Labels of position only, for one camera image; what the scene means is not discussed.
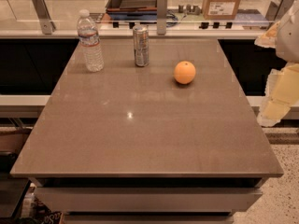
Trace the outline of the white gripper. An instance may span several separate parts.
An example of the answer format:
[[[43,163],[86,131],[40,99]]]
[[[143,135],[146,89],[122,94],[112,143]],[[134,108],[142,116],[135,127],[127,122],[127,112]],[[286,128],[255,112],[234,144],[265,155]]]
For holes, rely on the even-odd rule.
[[[276,48],[276,55],[290,62],[281,70],[271,70],[259,108],[258,123],[273,127],[299,100],[299,1],[293,3],[280,22],[256,38],[254,44],[262,48]]]

